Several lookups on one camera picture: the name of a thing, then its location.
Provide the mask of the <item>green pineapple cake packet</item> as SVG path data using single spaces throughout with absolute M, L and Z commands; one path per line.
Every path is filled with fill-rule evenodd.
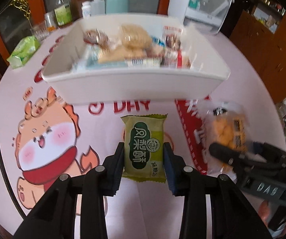
M 166 114 L 127 115 L 125 125 L 125 166 L 123 177 L 136 182 L 164 183 L 164 122 Z

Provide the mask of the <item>orange puffs clear bag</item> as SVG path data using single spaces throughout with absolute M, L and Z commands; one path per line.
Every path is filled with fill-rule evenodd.
M 247 151 L 247 118 L 243 107 L 234 102 L 204 100 L 198 106 L 202 120 L 204 147 L 203 160 L 207 164 L 207 174 L 218 176 L 227 174 L 234 179 L 232 167 L 210 155 L 210 144 L 217 142 L 240 153 Z

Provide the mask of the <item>red white wafer packet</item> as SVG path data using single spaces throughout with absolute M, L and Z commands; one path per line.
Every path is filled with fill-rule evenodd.
M 160 62 L 159 58 L 132 58 L 125 61 L 129 68 L 159 68 Z

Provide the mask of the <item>brown nut snack packet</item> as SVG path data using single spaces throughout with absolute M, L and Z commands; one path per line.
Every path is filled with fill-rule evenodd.
M 104 50 L 109 49 L 109 39 L 108 36 L 98 29 L 87 30 L 83 34 L 83 40 L 91 45 L 98 45 L 100 48 Z

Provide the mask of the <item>pink cartoon tablecloth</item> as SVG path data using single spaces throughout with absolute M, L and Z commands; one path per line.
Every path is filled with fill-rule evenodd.
M 25 66 L 7 69 L 0 82 L 0 147 L 5 173 L 18 207 L 14 206 L 0 170 L 0 227 L 13 234 L 26 214 L 59 175 L 80 175 L 101 164 L 122 140 L 126 115 L 165 114 L 164 139 L 185 162 L 206 173 L 190 98 L 211 93 L 215 101 L 232 101 L 245 110 L 249 135 L 255 141 L 286 149 L 284 131 L 265 85 L 243 54 L 224 35 L 196 34 L 196 63 L 203 73 L 218 70 L 225 81 L 179 72 L 171 82 L 187 100 L 160 94 L 163 75 L 146 84 L 144 96 L 123 96 L 119 86 L 102 78 L 80 77 L 48 83 L 42 70 L 68 71 L 71 53 L 84 47 L 83 32 L 91 27 L 108 35 L 123 23 L 142 26 L 161 37 L 165 26 L 179 27 L 176 18 L 120 14 L 79 20 L 54 31 Z M 186 84 L 189 77 L 196 86 Z

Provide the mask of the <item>white plastic storage bin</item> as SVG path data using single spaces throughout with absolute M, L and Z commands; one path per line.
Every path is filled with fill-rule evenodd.
M 193 26 L 182 29 L 182 45 L 191 60 L 188 69 L 157 68 L 151 62 L 131 59 L 107 68 L 72 69 L 86 49 L 83 32 L 98 27 L 107 35 L 122 23 L 141 25 L 152 36 L 165 26 L 178 27 L 172 17 L 148 14 L 114 14 L 81 19 L 52 53 L 42 78 L 69 104 L 145 99 L 198 99 L 209 95 L 230 76 L 230 68 L 208 40 Z

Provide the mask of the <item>brown wooden cabinet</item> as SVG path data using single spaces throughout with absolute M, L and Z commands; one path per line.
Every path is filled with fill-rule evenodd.
M 286 13 L 275 33 L 243 11 L 230 40 L 243 53 L 275 104 L 286 98 Z

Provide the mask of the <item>round beige cookie packet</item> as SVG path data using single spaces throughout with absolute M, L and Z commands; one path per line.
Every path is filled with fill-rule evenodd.
M 132 49 L 147 49 L 152 44 L 149 33 L 136 24 L 121 25 L 120 40 L 123 46 Z

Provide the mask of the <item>red brown snack packet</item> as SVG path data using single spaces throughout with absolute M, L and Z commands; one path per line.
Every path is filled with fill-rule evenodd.
M 164 65 L 169 68 L 182 68 L 181 49 L 182 29 L 173 26 L 164 26 L 163 41 L 165 44 Z

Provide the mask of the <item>green tissue pack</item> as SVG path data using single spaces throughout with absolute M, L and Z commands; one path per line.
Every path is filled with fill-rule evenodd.
M 35 36 L 27 36 L 19 41 L 7 62 L 12 69 L 24 66 L 40 47 L 40 42 Z

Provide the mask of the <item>clear glass cup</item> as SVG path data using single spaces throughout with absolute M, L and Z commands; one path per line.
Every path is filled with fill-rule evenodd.
M 37 25 L 34 25 L 31 28 L 31 33 L 35 36 L 35 38 L 41 43 L 43 42 L 47 37 L 50 36 L 50 32 L 48 31 L 46 22 L 43 21 Z

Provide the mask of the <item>small jar orange contents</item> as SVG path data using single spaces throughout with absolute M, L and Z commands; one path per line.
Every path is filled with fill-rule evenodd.
M 46 22 L 46 26 L 49 32 L 53 32 L 54 30 L 57 29 L 55 14 L 53 11 L 50 11 L 44 14 L 44 20 Z

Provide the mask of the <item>white squeeze bottle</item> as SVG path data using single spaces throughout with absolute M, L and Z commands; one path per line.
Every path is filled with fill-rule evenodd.
M 85 7 L 90 7 L 90 15 L 98 16 L 106 14 L 106 5 L 104 0 L 92 0 Z

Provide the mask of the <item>white pill bottle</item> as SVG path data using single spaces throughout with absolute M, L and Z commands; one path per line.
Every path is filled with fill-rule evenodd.
M 87 18 L 91 16 L 91 1 L 82 2 L 82 17 Z

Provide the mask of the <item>light blue canister brown lid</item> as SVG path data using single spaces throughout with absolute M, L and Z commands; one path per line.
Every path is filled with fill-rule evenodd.
M 106 14 L 123 14 L 129 11 L 129 0 L 106 0 Z

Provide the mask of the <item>green label glass bottle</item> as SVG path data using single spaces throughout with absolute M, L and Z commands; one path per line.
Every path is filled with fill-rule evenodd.
M 56 0 L 54 13 L 58 27 L 65 27 L 72 23 L 72 14 L 68 0 Z

